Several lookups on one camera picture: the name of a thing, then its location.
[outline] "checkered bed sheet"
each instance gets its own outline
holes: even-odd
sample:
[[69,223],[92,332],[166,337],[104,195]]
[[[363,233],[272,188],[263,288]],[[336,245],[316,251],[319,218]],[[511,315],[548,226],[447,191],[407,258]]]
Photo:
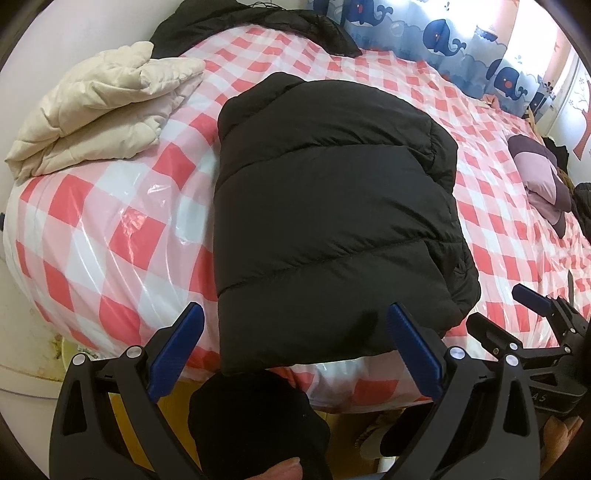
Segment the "checkered bed sheet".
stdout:
[[[589,243],[570,214],[564,239],[556,237],[528,204],[507,149],[507,135],[532,136],[524,121],[467,98],[426,63],[390,52],[332,57],[296,35],[246,26],[211,37],[186,56],[206,61],[204,81],[173,114],[158,147],[131,161],[90,162],[37,177],[12,192],[4,235],[8,265],[43,318],[62,333],[119,355],[196,301],[204,307],[206,328],[184,375],[204,380],[218,369],[211,211],[217,116],[229,98],[280,71],[377,87],[429,113],[451,133],[459,145],[454,196],[482,285],[475,311],[527,347],[551,345],[549,326],[516,305],[511,288],[522,282],[566,297],[572,270],[575,305],[589,318]],[[446,342],[484,355],[465,324]],[[277,372],[327,411],[424,400],[397,352]]]

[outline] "bed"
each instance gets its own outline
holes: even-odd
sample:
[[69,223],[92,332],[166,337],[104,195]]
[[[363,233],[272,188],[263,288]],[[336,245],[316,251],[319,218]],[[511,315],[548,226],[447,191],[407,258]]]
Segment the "bed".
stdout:
[[[527,202],[506,137],[533,137],[525,121],[466,97],[424,62],[390,52],[332,57],[294,34],[261,27],[227,30],[189,50],[206,61],[202,85],[169,120],[158,147],[133,160],[91,162],[13,189],[6,212],[7,263],[43,318],[107,355],[145,343],[186,304],[200,303],[206,329],[184,376],[219,367],[212,255],[217,116],[231,97],[269,74],[344,79],[397,95],[429,113],[459,145],[454,196],[480,272],[475,307],[526,347],[550,346],[548,324],[515,304],[511,288],[567,297],[591,314],[591,247],[567,215],[558,239]],[[484,350],[464,324],[446,336],[472,356]],[[374,411],[426,401],[396,352],[276,369],[325,411]]]

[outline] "black puffer jacket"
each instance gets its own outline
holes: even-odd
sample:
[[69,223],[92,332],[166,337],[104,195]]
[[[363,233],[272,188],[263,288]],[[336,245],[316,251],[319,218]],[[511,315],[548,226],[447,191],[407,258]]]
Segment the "black puffer jacket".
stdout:
[[573,193],[573,213],[583,235],[591,242],[591,183],[579,183]]
[[222,371],[392,350],[388,306],[438,332],[480,297],[457,144],[381,90],[275,73],[229,100],[215,193]]

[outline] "black garment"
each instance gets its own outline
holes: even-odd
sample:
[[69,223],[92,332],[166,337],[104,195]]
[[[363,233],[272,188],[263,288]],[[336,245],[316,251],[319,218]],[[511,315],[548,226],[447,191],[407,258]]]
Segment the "black garment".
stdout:
[[457,144],[381,90],[274,73],[219,115],[214,266],[226,374],[393,349],[401,301],[443,334],[480,297]]
[[189,430],[209,480],[246,480],[293,457],[304,480],[332,480],[328,425],[274,373],[211,377],[191,398]]
[[574,188],[573,207],[583,235],[591,242],[591,183],[579,183]]
[[432,409],[432,403],[406,408],[382,438],[379,444],[380,454],[384,457],[401,456]]
[[569,165],[569,151],[565,146],[562,147],[557,147],[556,144],[554,143],[554,140],[552,140],[549,137],[543,137],[542,140],[544,140],[544,145],[546,146],[546,148],[548,150],[550,150],[554,156],[556,157],[556,163],[558,165],[558,168],[562,171],[568,171],[568,165]]
[[343,27],[312,10],[249,7],[236,0],[184,0],[150,38],[154,44],[152,57],[178,57],[206,38],[244,24],[300,34],[331,55],[361,55]]

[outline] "whale print curtain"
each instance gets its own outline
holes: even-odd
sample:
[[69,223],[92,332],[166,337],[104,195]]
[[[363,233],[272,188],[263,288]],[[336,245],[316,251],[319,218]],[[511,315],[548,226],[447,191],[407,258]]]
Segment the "whale print curtain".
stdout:
[[539,117],[571,46],[535,0],[309,0],[360,48],[425,60],[466,95]]

